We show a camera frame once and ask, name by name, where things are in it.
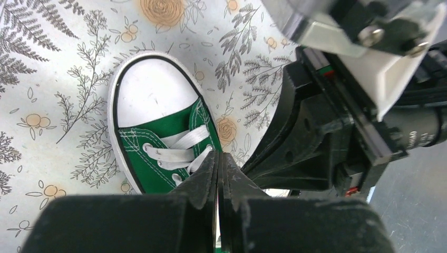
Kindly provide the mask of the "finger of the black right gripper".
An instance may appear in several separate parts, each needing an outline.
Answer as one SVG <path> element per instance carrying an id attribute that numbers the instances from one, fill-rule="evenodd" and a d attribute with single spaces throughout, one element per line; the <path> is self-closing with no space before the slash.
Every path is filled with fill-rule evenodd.
<path id="1" fill-rule="evenodd" d="M 352 128 L 335 90 L 305 64 L 288 64 L 274 117 L 242 171 L 263 189 L 328 190 Z"/>

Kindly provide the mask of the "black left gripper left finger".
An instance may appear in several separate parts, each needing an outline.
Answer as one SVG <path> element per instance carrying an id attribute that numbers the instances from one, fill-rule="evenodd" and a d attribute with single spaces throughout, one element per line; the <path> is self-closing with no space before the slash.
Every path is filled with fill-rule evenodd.
<path id="1" fill-rule="evenodd" d="M 22 252 L 214 252 L 217 167 L 212 151 L 167 194 L 56 199 Z"/>

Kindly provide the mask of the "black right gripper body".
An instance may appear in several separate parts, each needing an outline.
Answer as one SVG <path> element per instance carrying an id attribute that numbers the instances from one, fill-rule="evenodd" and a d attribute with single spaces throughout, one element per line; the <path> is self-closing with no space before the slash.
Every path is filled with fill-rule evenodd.
<path id="1" fill-rule="evenodd" d="M 296 54 L 307 84 L 319 89 L 303 100 L 298 118 L 309 137 L 321 140 L 303 161 L 296 196 L 365 198 L 391 162 L 446 141 L 446 106 L 395 106 L 379 121 L 336 56 L 305 47 Z"/>

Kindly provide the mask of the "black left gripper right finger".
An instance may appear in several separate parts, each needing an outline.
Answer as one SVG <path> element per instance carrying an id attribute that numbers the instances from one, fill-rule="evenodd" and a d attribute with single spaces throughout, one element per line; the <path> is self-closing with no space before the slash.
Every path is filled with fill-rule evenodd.
<path id="1" fill-rule="evenodd" d="M 273 198 L 241 172 L 229 153 L 218 157 L 224 252 L 393 252 L 385 226 L 356 198 Z"/>

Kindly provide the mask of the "green canvas sneaker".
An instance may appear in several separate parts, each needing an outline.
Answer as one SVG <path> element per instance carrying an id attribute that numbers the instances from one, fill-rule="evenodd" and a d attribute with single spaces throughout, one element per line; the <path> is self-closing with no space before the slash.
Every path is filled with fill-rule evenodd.
<path id="1" fill-rule="evenodd" d="M 115 159 L 139 194 L 170 192 L 222 150 L 200 84 L 164 52 L 138 53 L 115 70 L 107 114 Z"/>

